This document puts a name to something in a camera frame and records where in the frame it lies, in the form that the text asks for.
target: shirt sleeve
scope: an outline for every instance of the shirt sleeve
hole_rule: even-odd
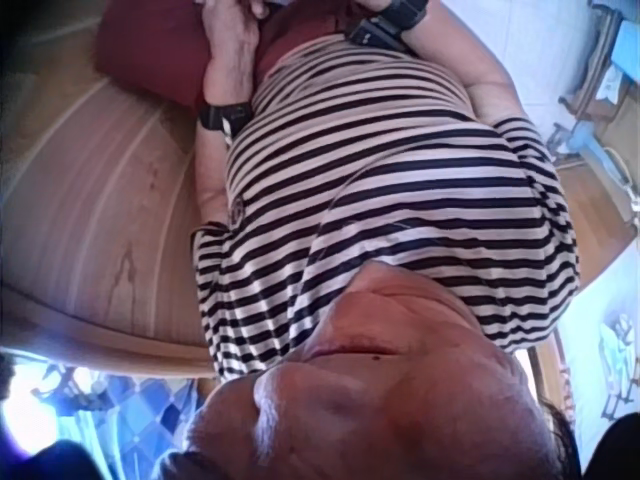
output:
[[[214,292],[227,233],[228,229],[222,223],[210,222],[191,235],[191,255],[201,306]]]
[[[564,191],[549,152],[529,119],[507,118],[494,124],[493,128],[516,155],[537,204],[541,223],[548,232],[539,255],[546,278],[549,314],[546,323],[554,326],[580,288],[576,234]]]

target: hand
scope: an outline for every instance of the hand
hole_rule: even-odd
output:
[[[258,19],[268,13],[263,0],[205,0],[202,21],[212,57],[203,85],[208,103],[225,105],[251,98]]]
[[[391,5],[391,0],[356,0],[356,3],[359,3],[372,12],[381,12]]]

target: floor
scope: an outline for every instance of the floor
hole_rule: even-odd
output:
[[[558,172],[580,252],[581,286],[595,281],[635,237],[589,164]]]
[[[546,140],[554,122],[575,119],[558,104],[581,80],[595,42],[587,0],[443,0],[511,73],[520,99]]]
[[[559,323],[583,467],[612,422],[640,411],[639,248],[637,241],[631,243]]]

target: nose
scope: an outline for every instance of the nose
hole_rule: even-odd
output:
[[[267,370],[254,386],[254,402],[267,411],[330,410],[362,406],[364,384],[304,363],[283,363]]]
[[[330,445],[348,435],[366,411],[363,384],[303,363],[271,368],[258,378],[253,393],[261,458],[273,455],[276,446],[286,449],[300,441]]]

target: black object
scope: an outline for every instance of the black object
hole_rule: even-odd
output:
[[[429,0],[391,0],[379,15],[404,32],[411,30],[427,15]]]
[[[585,480],[636,480],[640,472],[640,414],[609,427],[593,452]]]
[[[225,105],[217,107],[205,105],[200,109],[200,124],[207,130],[224,133],[228,144],[236,138],[240,131],[253,118],[250,103],[238,103],[237,105]]]
[[[395,52],[409,52],[409,47],[400,40],[400,30],[382,17],[365,18],[347,35],[356,45],[383,48]]]
[[[377,17],[365,18],[347,33],[356,45],[412,53],[400,35],[415,27],[427,14],[429,0],[392,0]]]
[[[77,443],[60,440],[9,471],[8,480],[103,480],[87,451]]]

